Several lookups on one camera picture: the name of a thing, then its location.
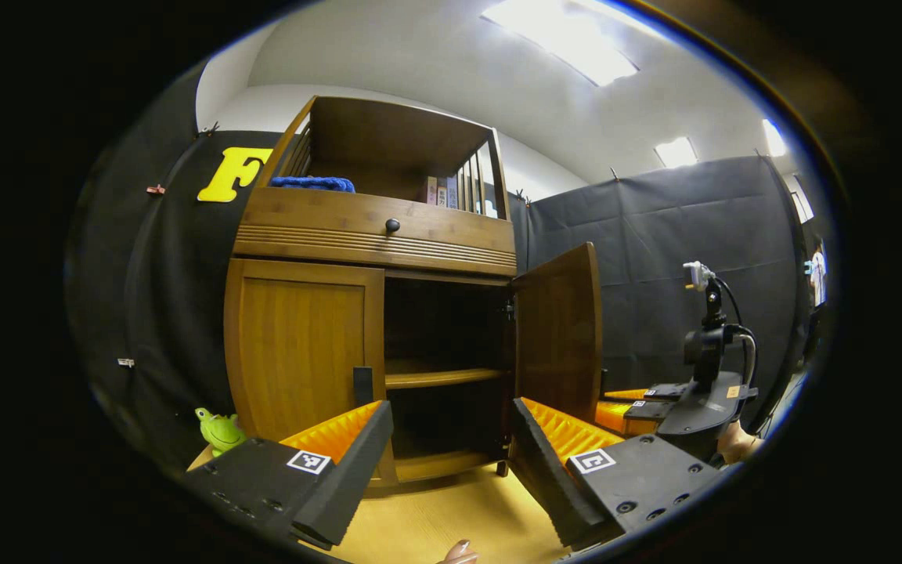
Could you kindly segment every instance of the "wooden cabinet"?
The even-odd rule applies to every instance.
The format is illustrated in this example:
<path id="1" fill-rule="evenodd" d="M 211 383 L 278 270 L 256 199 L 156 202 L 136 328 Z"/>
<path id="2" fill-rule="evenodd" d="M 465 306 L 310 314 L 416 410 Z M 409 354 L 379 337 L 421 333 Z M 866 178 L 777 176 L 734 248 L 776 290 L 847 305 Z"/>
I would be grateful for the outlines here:
<path id="1" fill-rule="evenodd" d="M 594 420 L 594 246 L 512 278 L 501 172 L 486 195 L 497 217 L 414 200 L 419 178 L 461 172 L 483 143 L 499 171 L 493 129 L 437 112 L 312 99 L 294 119 L 247 203 L 226 285 L 229 383 L 248 433 L 280 440 L 351 410 L 354 367 L 373 368 L 395 423 L 373 485 L 491 461 L 505 472 L 518 394 Z M 358 193 L 272 188 L 278 171 L 344 175 Z"/>

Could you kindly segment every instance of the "ceiling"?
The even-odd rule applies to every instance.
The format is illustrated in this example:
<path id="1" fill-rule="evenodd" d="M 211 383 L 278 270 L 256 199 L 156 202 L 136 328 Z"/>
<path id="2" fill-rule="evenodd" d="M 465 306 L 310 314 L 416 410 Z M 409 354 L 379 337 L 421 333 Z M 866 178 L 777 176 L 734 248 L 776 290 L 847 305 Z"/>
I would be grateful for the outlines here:
<path id="1" fill-rule="evenodd" d="M 654 147 L 677 136 L 702 161 L 767 152 L 763 112 L 679 44 L 595 16 L 640 68 L 597 87 L 479 17 L 498 1 L 323 0 L 276 25 L 248 85 L 339 85 L 419 100 L 494 126 L 588 183 L 611 178 L 609 167 L 622 176 L 661 168 Z M 795 170 L 787 154 L 776 165 Z"/>

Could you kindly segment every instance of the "ceiling light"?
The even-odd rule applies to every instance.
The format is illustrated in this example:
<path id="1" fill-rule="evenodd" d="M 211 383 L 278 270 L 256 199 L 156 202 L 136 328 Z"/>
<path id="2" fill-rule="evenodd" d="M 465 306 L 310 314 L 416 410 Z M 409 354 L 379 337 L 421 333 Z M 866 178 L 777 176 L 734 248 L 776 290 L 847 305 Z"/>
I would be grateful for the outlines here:
<path id="1" fill-rule="evenodd" d="M 615 8 L 612 8 L 611 6 L 608 6 L 608 4 L 606 4 L 604 2 L 598 2 L 598 0 L 569 0 L 569 1 L 572 2 L 573 4 L 580 4 L 580 6 L 583 6 L 584 8 L 586 8 L 588 10 L 597 12 L 598 14 L 601 14 L 602 16 L 606 16 L 606 17 L 612 18 L 613 20 L 622 22 L 623 24 L 625 24 L 631 28 L 638 29 L 642 33 L 645 33 L 648 36 L 655 37 L 656 39 L 663 39 L 666 41 L 666 37 L 663 37 L 662 35 L 660 35 L 659 32 L 656 31 L 656 29 L 651 28 L 647 24 L 644 24 L 644 23 L 638 21 L 636 18 L 633 18 L 633 16 L 630 16 L 629 14 L 626 14 L 623 11 L 616 10 Z"/>
<path id="2" fill-rule="evenodd" d="M 667 168 L 677 168 L 698 163 L 695 148 L 691 146 L 691 142 L 687 138 L 677 138 L 670 143 L 660 143 L 655 150 L 656 156 Z"/>
<path id="3" fill-rule="evenodd" d="M 783 156 L 786 153 L 785 141 L 781 139 L 781 133 L 778 132 L 778 128 L 772 122 L 767 121 L 767 119 L 762 119 L 761 125 L 765 128 L 767 151 L 772 157 Z"/>
<path id="4" fill-rule="evenodd" d="M 506 0 L 482 17 L 537 43 L 597 86 L 638 72 L 593 21 L 563 12 L 561 0 Z"/>

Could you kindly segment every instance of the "orange gripper pad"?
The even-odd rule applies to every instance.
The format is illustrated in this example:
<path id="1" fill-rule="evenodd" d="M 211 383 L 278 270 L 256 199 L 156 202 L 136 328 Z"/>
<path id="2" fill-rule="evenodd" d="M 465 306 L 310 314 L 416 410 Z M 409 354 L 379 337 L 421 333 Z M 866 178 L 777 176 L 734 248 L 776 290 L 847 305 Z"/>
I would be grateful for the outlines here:
<path id="1" fill-rule="evenodd" d="M 349 410 L 346 414 L 339 414 L 335 418 L 310 426 L 303 432 L 280 440 L 280 445 L 308 450 L 315 454 L 325 454 L 327 457 L 333 458 L 335 464 L 340 464 L 344 454 L 347 454 L 347 449 L 353 445 L 354 439 L 357 439 L 361 429 L 380 405 L 381 401 L 378 400 L 355 410 Z"/>
<path id="2" fill-rule="evenodd" d="M 642 400 L 648 390 L 648 388 L 620 389 L 617 392 L 605 392 L 604 397 L 611 397 L 613 400 Z"/>
<path id="3" fill-rule="evenodd" d="M 530 411 L 534 421 L 538 422 L 538 426 L 545 433 L 548 443 L 552 446 L 552 450 L 555 450 L 555 456 L 559 457 L 563 467 L 566 466 L 566 461 L 573 454 L 604 449 L 604 447 L 610 447 L 623 441 L 620 436 L 612 435 L 602 428 L 580 421 L 572 415 L 563 414 L 562 411 L 542 406 L 541 403 L 527 399 L 527 397 L 522 397 L 520 400 Z"/>
<path id="4" fill-rule="evenodd" d="M 597 413 L 594 421 L 599 425 L 620 433 L 623 436 L 645 435 L 656 431 L 655 421 L 626 420 L 626 411 L 630 410 L 631 403 L 612 403 L 611 401 L 598 401 Z"/>

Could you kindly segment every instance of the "open cabinet door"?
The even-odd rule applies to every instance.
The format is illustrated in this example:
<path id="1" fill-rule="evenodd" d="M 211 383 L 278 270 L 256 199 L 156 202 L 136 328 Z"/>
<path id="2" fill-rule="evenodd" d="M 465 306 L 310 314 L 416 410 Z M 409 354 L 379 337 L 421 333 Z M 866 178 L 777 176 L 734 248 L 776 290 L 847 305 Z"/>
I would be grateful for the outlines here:
<path id="1" fill-rule="evenodd" d="M 601 282 L 594 243 L 513 281 L 516 394 L 594 422 L 601 391 Z"/>

